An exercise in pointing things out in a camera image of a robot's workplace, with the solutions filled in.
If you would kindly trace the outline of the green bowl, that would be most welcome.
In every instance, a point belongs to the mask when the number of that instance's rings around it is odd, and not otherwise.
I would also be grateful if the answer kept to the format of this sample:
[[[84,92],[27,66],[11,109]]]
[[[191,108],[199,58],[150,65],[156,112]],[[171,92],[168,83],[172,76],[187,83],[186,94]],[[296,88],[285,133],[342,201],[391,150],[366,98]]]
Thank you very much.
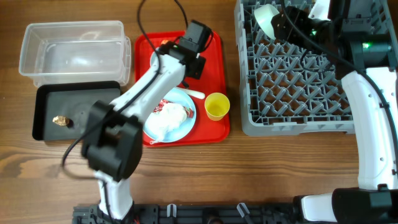
[[[271,21],[278,14],[279,11],[271,4],[266,4],[254,10],[254,17],[259,27],[272,40],[276,40],[276,37]]]

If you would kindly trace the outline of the light blue bowl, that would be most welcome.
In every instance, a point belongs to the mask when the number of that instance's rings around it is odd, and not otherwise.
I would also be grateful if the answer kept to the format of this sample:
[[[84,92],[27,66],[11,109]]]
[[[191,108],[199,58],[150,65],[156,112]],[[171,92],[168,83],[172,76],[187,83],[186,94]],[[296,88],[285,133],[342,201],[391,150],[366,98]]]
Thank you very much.
[[[156,67],[161,65],[161,54],[158,49],[155,49],[150,56],[150,66],[151,67]]]

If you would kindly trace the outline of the white tissue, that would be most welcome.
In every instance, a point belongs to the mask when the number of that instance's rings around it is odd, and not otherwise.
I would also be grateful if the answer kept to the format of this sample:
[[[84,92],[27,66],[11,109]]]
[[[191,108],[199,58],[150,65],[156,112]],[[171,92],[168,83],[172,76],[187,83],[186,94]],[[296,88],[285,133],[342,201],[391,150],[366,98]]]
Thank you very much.
[[[163,99],[146,121],[149,131],[155,135],[150,144],[162,142],[166,134],[179,128],[188,116],[184,106]]]

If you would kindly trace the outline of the walnut shell scraps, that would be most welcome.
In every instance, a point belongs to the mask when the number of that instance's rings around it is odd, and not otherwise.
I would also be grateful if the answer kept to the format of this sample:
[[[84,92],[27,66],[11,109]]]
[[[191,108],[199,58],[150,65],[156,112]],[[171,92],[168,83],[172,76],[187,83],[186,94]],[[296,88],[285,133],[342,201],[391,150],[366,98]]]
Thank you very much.
[[[53,123],[55,123],[58,126],[68,126],[70,124],[70,119],[67,118],[66,116],[61,116],[58,115],[56,117],[53,118],[52,120]]]

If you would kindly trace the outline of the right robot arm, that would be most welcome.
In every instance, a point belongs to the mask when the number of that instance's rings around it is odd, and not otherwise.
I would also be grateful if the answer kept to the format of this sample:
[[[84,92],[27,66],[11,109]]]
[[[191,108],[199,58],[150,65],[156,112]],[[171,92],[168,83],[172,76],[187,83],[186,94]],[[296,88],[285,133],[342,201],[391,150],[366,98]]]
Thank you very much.
[[[397,222],[397,38],[385,1],[317,1],[310,12],[265,6],[273,39],[334,64],[358,145],[356,188],[294,198],[294,222]]]

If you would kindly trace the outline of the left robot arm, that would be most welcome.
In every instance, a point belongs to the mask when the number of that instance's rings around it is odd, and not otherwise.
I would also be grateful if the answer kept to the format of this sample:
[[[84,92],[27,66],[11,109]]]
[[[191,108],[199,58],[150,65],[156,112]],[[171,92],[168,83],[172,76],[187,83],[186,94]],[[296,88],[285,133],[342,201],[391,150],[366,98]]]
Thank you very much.
[[[191,21],[178,41],[154,49],[149,69],[127,92],[108,105],[97,101],[90,109],[81,154],[100,187],[101,201],[93,218],[106,223],[133,220],[129,178],[142,156],[144,123],[184,78],[200,79],[206,62],[200,54],[212,36],[209,27]]]

